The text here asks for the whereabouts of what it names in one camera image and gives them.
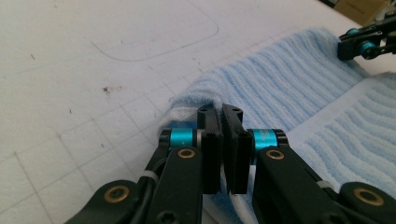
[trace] cardboard box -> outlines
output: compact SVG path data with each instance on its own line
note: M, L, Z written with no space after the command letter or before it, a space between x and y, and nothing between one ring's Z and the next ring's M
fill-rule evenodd
M360 25L371 23L389 0L340 0L334 9Z

